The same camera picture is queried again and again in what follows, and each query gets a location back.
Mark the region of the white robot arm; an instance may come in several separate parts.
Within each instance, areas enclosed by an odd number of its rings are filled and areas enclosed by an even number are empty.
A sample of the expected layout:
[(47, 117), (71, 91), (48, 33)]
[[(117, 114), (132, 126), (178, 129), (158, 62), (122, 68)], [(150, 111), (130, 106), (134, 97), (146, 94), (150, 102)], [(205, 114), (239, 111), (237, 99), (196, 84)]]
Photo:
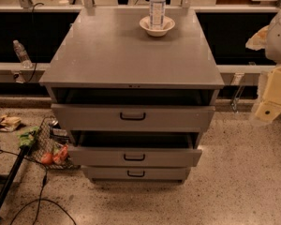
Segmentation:
[(258, 98), (249, 118), (253, 126), (269, 125), (281, 113), (281, 8), (245, 47), (254, 51), (264, 49), (266, 57), (276, 63), (274, 69), (259, 76)]

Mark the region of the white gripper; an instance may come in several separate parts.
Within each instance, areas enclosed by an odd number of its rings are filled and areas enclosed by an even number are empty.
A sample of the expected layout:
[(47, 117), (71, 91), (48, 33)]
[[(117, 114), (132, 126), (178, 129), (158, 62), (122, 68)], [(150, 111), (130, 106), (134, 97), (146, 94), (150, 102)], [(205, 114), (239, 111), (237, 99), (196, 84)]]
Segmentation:
[[(245, 43), (245, 47), (254, 51), (264, 49), (267, 43), (268, 28), (269, 26), (266, 25), (259, 29)], [(281, 66), (275, 67), (268, 74), (262, 100), (266, 103), (255, 103), (249, 116), (250, 123), (255, 127), (270, 125), (281, 113)]]

